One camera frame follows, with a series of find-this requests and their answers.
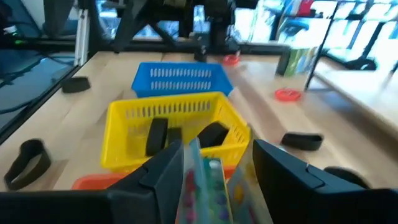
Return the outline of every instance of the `wooden table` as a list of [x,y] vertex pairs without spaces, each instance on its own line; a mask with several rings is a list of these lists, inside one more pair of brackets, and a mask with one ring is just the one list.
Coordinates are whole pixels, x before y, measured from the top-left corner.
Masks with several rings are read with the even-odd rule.
[[317,78],[398,138],[398,77],[383,71],[329,71]]
[[[135,97],[131,83],[140,62],[160,60],[191,61],[193,55],[96,54],[75,75],[87,76],[90,90],[69,95],[56,92],[0,146],[0,176],[17,157],[19,146],[30,138],[44,140],[53,164],[23,190],[70,189],[79,177],[107,173],[100,166],[106,109],[114,100]],[[321,132],[326,138],[319,151],[286,150],[319,168],[330,165],[354,168],[375,187],[398,187],[396,144],[374,131],[355,110],[336,106],[341,98],[316,91],[307,93],[299,103],[273,99],[276,89],[303,88],[305,81],[305,77],[276,78],[277,60],[278,57],[243,56],[238,67],[226,68],[235,86],[229,98],[257,135],[277,144],[286,131]],[[321,62],[320,69],[327,67]]]

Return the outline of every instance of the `yellow basket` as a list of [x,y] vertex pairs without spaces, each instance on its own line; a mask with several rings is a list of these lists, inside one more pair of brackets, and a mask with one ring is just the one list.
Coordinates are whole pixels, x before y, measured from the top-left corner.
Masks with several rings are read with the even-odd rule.
[[131,172],[145,163],[146,142],[154,117],[168,118],[169,128],[181,127],[184,143],[190,142],[214,121],[229,127],[222,146],[201,150],[235,166],[249,143],[250,130],[222,93],[140,98],[112,102],[106,120],[101,164],[114,172]]

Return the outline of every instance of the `plastic basket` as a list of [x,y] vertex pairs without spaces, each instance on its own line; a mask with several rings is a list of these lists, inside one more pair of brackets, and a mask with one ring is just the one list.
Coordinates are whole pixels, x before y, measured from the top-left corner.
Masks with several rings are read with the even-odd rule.
[[[235,167],[224,167],[226,180],[232,177]],[[73,183],[72,190],[103,190],[107,189],[129,173],[95,174],[81,177]]]
[[250,137],[247,123],[222,93],[197,93],[112,102],[104,134],[101,164],[114,172],[131,172],[143,164],[153,117],[168,118],[169,128],[181,127],[185,144],[214,121],[229,127],[222,146],[201,149],[219,157],[225,166],[236,166]]
[[233,86],[217,63],[141,63],[131,88],[137,97],[221,91]]

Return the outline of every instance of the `blue basket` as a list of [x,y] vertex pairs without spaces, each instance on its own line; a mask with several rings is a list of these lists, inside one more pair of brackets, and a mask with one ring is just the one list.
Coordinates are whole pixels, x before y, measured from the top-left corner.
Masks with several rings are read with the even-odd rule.
[[233,86],[217,63],[143,62],[131,88],[142,98],[208,91],[228,96]]

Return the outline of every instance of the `red lid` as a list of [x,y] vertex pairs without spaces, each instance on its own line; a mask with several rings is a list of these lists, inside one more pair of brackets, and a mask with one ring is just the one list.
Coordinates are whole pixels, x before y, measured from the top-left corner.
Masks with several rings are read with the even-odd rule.
[[275,91],[275,98],[279,101],[289,102],[289,101],[298,101],[302,96],[301,91],[282,88],[280,90]]
[[224,65],[236,65],[239,62],[239,57],[236,55],[226,55],[223,59]]

